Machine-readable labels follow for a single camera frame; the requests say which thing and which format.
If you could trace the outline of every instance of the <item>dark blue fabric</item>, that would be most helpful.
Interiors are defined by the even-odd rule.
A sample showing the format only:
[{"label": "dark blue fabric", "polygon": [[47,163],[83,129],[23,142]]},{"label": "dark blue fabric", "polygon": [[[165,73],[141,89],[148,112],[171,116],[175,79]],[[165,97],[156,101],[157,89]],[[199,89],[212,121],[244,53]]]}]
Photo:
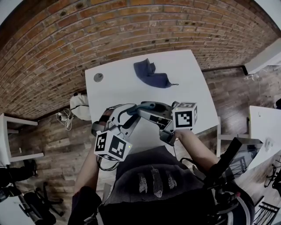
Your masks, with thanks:
[{"label": "dark blue fabric", "polygon": [[144,61],[134,63],[133,66],[137,77],[147,85],[159,88],[172,86],[166,73],[154,73],[156,69],[155,65],[154,63],[150,63],[148,58]]}]

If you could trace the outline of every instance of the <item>person's right arm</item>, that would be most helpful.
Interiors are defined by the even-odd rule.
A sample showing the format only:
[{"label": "person's right arm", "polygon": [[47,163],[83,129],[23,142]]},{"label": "person's right arm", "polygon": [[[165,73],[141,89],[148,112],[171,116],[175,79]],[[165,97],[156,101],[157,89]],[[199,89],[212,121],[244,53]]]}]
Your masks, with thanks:
[{"label": "person's right arm", "polygon": [[180,140],[192,160],[203,169],[202,172],[208,172],[214,164],[218,163],[219,159],[216,155],[191,130],[176,130],[175,136]]}]

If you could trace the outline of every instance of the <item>black pants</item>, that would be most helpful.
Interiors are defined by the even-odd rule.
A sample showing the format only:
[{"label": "black pants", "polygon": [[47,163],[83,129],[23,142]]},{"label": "black pants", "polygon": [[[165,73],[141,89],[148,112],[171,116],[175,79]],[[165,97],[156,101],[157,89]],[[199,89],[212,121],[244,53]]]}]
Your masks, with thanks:
[{"label": "black pants", "polygon": [[33,172],[29,167],[0,168],[0,187],[4,188],[12,181],[24,181],[31,176],[33,176]]}]

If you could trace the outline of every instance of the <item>brick wall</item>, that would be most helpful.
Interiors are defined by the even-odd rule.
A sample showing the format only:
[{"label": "brick wall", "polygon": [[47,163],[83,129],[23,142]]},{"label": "brick wall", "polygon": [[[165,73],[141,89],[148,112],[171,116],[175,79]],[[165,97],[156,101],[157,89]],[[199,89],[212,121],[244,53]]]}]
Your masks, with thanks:
[{"label": "brick wall", "polygon": [[241,65],[278,36],[253,0],[25,0],[0,27],[0,112],[68,105],[100,64],[191,49],[201,69]]}]

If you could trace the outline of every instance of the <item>white bag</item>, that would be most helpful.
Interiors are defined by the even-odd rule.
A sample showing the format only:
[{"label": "white bag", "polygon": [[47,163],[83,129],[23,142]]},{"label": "white bag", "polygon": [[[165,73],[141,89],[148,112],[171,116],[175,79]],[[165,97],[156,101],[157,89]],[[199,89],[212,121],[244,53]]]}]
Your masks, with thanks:
[{"label": "white bag", "polygon": [[70,99],[70,110],[81,120],[91,120],[87,95],[78,94]]}]

